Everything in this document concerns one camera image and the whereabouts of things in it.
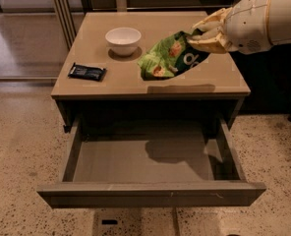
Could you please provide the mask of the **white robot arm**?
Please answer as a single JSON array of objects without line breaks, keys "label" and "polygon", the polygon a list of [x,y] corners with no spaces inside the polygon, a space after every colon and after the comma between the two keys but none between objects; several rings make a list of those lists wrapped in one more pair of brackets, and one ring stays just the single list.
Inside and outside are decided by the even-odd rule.
[{"label": "white robot arm", "polygon": [[193,25],[188,43],[208,53],[254,54],[291,43],[291,0],[241,0]]}]

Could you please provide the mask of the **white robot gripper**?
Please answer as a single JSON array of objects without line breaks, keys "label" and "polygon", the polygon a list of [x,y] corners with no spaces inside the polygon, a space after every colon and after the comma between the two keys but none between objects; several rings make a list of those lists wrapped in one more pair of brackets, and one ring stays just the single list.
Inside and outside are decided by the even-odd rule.
[{"label": "white robot gripper", "polygon": [[265,52],[272,47],[267,33],[270,0],[241,0],[193,24],[187,42],[198,51],[223,54]]}]

